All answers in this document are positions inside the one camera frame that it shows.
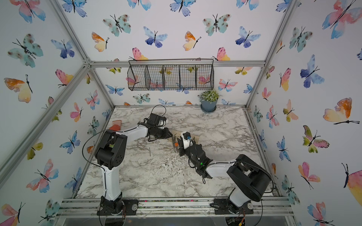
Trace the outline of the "wooden block with nails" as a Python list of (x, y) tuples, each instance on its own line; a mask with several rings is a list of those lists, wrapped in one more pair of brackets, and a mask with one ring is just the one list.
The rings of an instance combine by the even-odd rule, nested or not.
[[(173, 143), (173, 145), (175, 147), (179, 147), (179, 141), (181, 141), (181, 144), (183, 144), (183, 138), (184, 138), (184, 132), (180, 132), (180, 131), (175, 131), (175, 130), (171, 130), (170, 131), (172, 133), (172, 138), (171, 141)], [(189, 136), (187, 136), (186, 138), (191, 138), (193, 140), (194, 144), (198, 144), (199, 143), (199, 136), (196, 135), (192, 135), (190, 134)]]

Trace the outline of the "orange black claw hammer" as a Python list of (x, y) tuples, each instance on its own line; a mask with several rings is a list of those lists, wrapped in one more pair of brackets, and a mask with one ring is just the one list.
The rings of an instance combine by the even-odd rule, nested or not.
[(182, 156), (182, 150), (183, 150), (183, 139), (180, 135), (173, 136), (172, 137), (172, 143), (174, 151), (179, 155)]

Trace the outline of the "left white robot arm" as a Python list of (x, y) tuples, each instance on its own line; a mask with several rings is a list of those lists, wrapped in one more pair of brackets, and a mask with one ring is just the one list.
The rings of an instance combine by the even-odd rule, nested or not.
[(103, 133), (94, 156), (97, 164), (104, 170), (103, 185), (106, 200), (115, 201), (121, 197), (119, 167), (125, 158), (126, 146), (144, 137), (153, 137), (154, 140), (171, 138), (173, 135), (166, 124), (167, 119), (164, 116), (151, 113), (148, 118), (132, 128), (124, 131), (108, 129)]

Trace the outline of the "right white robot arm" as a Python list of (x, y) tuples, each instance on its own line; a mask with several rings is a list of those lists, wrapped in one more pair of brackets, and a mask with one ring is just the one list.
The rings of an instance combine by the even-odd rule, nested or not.
[(235, 188), (226, 199), (215, 199), (211, 206), (216, 212), (246, 214), (253, 213), (251, 202), (260, 202), (271, 180), (271, 175), (247, 157), (240, 154), (235, 160), (217, 162), (206, 156), (202, 145), (178, 143), (175, 146), (179, 156), (187, 156), (189, 166), (195, 169), (203, 182), (206, 179), (229, 178)]

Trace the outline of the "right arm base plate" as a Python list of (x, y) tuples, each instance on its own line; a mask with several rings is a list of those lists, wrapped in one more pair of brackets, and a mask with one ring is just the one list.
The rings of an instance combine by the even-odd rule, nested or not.
[(249, 215), (254, 213), (254, 207), (251, 201), (247, 201), (241, 206), (237, 206), (231, 202), (229, 198), (216, 198), (211, 204), (216, 215), (241, 214)]

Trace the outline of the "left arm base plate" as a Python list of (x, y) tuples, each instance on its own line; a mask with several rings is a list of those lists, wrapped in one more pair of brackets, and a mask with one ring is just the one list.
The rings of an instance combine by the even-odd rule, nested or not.
[(138, 205), (139, 201), (136, 199), (117, 199), (115, 201), (102, 199), (97, 216), (135, 216)]

